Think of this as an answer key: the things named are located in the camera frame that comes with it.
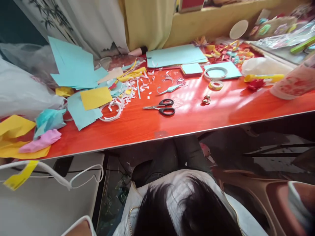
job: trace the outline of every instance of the yellow wall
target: yellow wall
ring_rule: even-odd
[[[185,14],[176,13],[173,16],[172,28],[164,48],[187,44],[203,35],[207,39],[228,36],[231,28],[240,20],[248,20],[248,30],[258,18],[262,9],[273,9],[272,15],[281,12],[289,13],[303,0],[259,0],[246,3],[225,5],[221,8],[203,8]]]

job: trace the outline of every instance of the white plastic bag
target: white plastic bag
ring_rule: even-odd
[[[61,109],[64,101],[38,78],[0,57],[0,118],[16,114],[34,120],[44,109]]]
[[[242,74],[263,75],[263,74],[284,74],[286,75],[293,68],[286,66],[276,60],[265,57],[255,57],[244,61],[242,65]]]
[[[50,75],[59,72],[49,45],[0,43],[0,50],[11,63],[36,76],[49,88],[58,87]]]

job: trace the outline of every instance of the tape roll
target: tape roll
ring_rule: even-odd
[[[221,76],[221,77],[212,77],[212,76],[208,75],[208,72],[211,71],[211,70],[221,70],[221,71],[224,72],[224,75]],[[225,69],[223,67],[212,67],[212,68],[206,69],[204,71],[203,75],[204,75],[204,78],[206,80],[208,80],[209,82],[211,80],[221,80],[221,79],[224,79],[227,76],[227,69]]]
[[[220,80],[211,80],[209,83],[209,88],[214,90],[221,90],[221,88],[223,88],[223,82]]]

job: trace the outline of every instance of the curtain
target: curtain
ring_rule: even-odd
[[[117,0],[14,0],[39,32],[81,46],[94,57],[128,53]]]
[[[124,0],[128,47],[161,49],[172,27],[176,0]]]

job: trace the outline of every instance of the glue stick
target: glue stick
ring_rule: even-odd
[[[271,83],[278,82],[284,78],[283,74],[270,74],[270,75],[247,75],[244,78],[244,82],[251,82],[254,79],[270,79]]]

